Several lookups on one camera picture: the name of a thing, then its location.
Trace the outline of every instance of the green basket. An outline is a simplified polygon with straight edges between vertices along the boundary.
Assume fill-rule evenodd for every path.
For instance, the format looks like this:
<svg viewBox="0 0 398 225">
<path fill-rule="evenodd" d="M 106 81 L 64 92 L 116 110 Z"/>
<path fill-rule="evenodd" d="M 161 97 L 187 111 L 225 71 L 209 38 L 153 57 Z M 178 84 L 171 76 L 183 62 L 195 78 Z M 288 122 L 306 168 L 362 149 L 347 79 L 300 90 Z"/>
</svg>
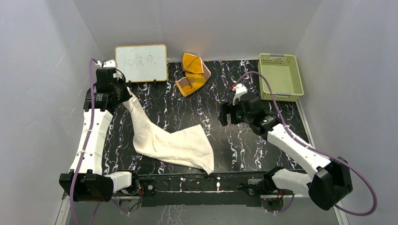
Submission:
<svg viewBox="0 0 398 225">
<path fill-rule="evenodd" d="M 295 102 L 304 95 L 294 55 L 260 54 L 259 72 L 267 79 L 277 101 Z M 265 81 L 260 79 L 260 96 L 272 100 Z"/>
</svg>

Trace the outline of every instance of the table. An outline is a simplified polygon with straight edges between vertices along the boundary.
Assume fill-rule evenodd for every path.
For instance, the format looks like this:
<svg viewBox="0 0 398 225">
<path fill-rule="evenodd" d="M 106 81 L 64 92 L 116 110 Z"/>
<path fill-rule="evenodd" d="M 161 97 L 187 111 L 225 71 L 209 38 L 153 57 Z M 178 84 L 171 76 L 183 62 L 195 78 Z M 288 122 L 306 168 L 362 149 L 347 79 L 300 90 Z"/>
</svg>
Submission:
<svg viewBox="0 0 398 225">
<path fill-rule="evenodd" d="M 301 169 L 276 146 L 255 135 L 246 124 L 222 127 L 217 120 L 220 102 L 232 100 L 230 87 L 247 71 L 258 71 L 258 60 L 207 61 L 211 78 L 198 91 L 183 97 L 176 80 L 184 76 L 181 63 L 168 64 L 168 81 L 132 83 L 131 91 L 138 97 L 149 119 L 168 132 L 200 124 L 214 151 L 214 173 L 267 171 L 275 166 Z M 259 92 L 257 76 L 242 82 L 249 91 Z M 271 101 L 262 101 L 276 113 Z M 278 102 L 286 122 L 293 132 L 308 141 L 305 126 L 294 102 Z M 137 174 L 192 174 L 198 169 L 165 163 L 138 154 L 133 146 L 134 130 L 130 113 L 120 105 L 110 124 L 105 143 L 102 168 L 104 174 L 132 170 Z"/>
</svg>

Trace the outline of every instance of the small whiteboard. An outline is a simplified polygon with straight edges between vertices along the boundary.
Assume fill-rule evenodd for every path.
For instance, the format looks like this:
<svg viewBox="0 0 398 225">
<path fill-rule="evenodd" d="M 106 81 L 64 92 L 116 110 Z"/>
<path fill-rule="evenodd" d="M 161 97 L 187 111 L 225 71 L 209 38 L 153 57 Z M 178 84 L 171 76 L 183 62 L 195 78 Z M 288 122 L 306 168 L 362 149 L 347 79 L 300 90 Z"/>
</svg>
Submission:
<svg viewBox="0 0 398 225">
<path fill-rule="evenodd" d="M 166 81 L 168 78 L 165 45 L 118 46 L 115 60 L 127 82 Z"/>
</svg>

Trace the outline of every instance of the white cloth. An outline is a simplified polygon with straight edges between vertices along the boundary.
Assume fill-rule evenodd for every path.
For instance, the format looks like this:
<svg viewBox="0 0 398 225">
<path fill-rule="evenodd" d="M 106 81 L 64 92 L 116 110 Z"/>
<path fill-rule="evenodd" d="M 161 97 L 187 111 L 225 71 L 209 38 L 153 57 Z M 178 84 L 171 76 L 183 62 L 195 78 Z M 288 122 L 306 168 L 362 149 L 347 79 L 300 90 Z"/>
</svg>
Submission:
<svg viewBox="0 0 398 225">
<path fill-rule="evenodd" d="M 164 162 L 214 171 L 213 149 L 201 125 L 169 133 L 153 124 L 133 96 L 123 105 L 131 113 L 134 127 L 133 145 L 136 152 Z"/>
</svg>

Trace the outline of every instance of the towel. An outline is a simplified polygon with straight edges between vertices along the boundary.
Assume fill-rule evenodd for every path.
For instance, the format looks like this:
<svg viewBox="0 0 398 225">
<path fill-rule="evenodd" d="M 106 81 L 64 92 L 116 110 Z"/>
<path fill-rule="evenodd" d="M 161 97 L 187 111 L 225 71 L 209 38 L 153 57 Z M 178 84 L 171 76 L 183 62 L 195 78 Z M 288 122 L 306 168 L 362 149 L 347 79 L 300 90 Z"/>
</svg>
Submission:
<svg viewBox="0 0 398 225">
<path fill-rule="evenodd" d="M 169 133 L 153 124 L 142 109 L 138 98 L 132 95 L 123 105 L 131 113 L 136 152 L 158 160 L 214 171 L 213 149 L 201 125 Z"/>
<path fill-rule="evenodd" d="M 208 81 L 211 73 L 202 59 L 196 55 L 184 53 L 182 65 L 185 77 L 178 80 L 176 84 L 181 94 L 187 97 L 201 88 Z"/>
</svg>

